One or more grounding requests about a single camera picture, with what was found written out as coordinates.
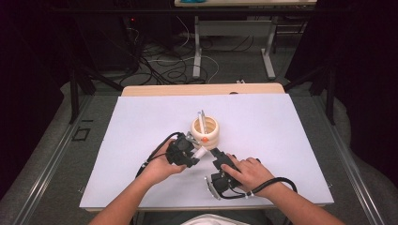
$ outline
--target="table leg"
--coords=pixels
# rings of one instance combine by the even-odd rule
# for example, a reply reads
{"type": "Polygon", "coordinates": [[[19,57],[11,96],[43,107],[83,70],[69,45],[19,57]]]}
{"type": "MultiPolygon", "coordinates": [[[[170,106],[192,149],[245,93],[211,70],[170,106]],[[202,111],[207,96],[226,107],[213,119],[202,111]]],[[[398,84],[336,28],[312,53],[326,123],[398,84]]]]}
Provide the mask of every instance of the table leg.
{"type": "Polygon", "coordinates": [[[272,49],[272,42],[275,37],[277,24],[278,24],[278,17],[273,17],[271,26],[269,28],[267,46],[265,49],[261,49],[261,53],[263,54],[264,65],[266,66],[267,75],[270,80],[274,80],[276,78],[275,72],[273,70],[273,66],[271,63],[271,59],[269,58],[269,53],[271,52],[271,49],[272,49]]]}
{"type": "Polygon", "coordinates": [[[200,77],[200,64],[202,59],[202,49],[200,48],[199,18],[195,16],[195,58],[193,61],[193,78],[200,77]]]}

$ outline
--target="white tabletop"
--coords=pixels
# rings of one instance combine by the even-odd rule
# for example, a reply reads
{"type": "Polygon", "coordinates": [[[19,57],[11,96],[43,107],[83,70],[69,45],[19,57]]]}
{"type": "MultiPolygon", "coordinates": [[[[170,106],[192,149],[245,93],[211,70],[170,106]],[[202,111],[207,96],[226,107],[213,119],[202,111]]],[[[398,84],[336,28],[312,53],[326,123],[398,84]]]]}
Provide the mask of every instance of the white tabletop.
{"type": "MultiPolygon", "coordinates": [[[[135,177],[141,164],[169,134],[186,133],[197,112],[220,124],[221,151],[259,158],[275,176],[291,179],[298,193],[317,204],[333,203],[325,178],[287,94],[120,97],[99,150],[80,207],[100,210],[135,177]]],[[[264,208],[264,198],[216,200],[205,176],[216,173],[206,154],[145,195],[139,210],[264,208]]]]}
{"type": "Polygon", "coordinates": [[[315,5],[316,0],[206,0],[203,3],[181,3],[175,0],[176,7],[261,7],[261,6],[304,6],[315,5]]]}

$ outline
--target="metal bar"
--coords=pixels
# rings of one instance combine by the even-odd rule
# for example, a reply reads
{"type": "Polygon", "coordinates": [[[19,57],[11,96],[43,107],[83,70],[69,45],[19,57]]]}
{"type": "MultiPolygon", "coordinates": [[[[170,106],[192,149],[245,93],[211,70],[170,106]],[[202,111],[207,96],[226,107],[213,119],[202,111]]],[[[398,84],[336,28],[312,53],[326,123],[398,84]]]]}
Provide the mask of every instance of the metal bar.
{"type": "Polygon", "coordinates": [[[277,25],[278,25],[278,17],[274,16],[274,17],[272,17],[271,26],[268,31],[267,46],[265,49],[261,50],[261,53],[263,55],[264,65],[266,67],[267,75],[270,80],[276,79],[275,71],[273,69],[272,62],[269,57],[269,53],[271,52],[271,49],[272,49],[272,43],[273,43],[273,39],[275,38],[277,25]]]}
{"type": "Polygon", "coordinates": [[[200,21],[200,36],[267,37],[270,21],[200,21]]]}
{"type": "Polygon", "coordinates": [[[200,65],[202,62],[202,49],[200,48],[200,26],[199,18],[195,16],[195,58],[193,61],[193,78],[198,79],[200,77],[200,65]]]}
{"type": "Polygon", "coordinates": [[[121,9],[82,9],[82,8],[57,8],[49,7],[48,11],[63,15],[114,15],[114,16],[151,16],[151,15],[172,15],[172,16],[208,16],[208,15],[263,15],[263,16],[345,16],[351,12],[348,8],[313,9],[313,8],[250,8],[250,7],[200,7],[200,8],[121,8],[121,9]]]}

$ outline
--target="beige container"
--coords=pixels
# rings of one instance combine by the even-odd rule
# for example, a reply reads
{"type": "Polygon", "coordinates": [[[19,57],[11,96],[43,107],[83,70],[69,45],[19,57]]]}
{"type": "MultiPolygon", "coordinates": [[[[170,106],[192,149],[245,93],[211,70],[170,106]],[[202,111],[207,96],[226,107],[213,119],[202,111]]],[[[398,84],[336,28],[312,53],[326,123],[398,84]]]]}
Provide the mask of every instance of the beige container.
{"type": "MultiPolygon", "coordinates": [[[[202,133],[199,119],[195,119],[191,124],[191,135],[193,138],[202,144],[207,150],[212,150],[219,145],[220,126],[217,121],[211,116],[205,116],[207,133],[202,133]]],[[[195,144],[195,148],[199,149],[201,146],[195,144]]]]}

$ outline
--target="black handheld controller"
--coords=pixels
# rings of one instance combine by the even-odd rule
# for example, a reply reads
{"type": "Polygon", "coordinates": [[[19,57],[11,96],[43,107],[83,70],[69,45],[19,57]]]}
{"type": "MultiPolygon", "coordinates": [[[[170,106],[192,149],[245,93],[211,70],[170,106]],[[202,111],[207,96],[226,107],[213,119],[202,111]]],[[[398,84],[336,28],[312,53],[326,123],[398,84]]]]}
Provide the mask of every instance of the black handheld controller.
{"type": "Polygon", "coordinates": [[[224,172],[221,168],[222,164],[226,164],[231,168],[239,171],[234,162],[232,162],[231,158],[229,158],[224,152],[220,151],[218,148],[214,148],[210,152],[215,158],[217,158],[217,160],[213,161],[213,164],[217,168],[217,170],[219,170],[219,172],[213,173],[211,175],[211,183],[216,191],[222,193],[229,188],[236,188],[240,186],[241,184],[238,182],[238,180],[236,180],[227,172],[224,172]]]}
{"type": "Polygon", "coordinates": [[[190,168],[199,162],[198,158],[191,158],[193,148],[193,144],[186,139],[185,134],[181,133],[175,141],[170,142],[166,150],[167,160],[170,164],[187,165],[190,168]]]}

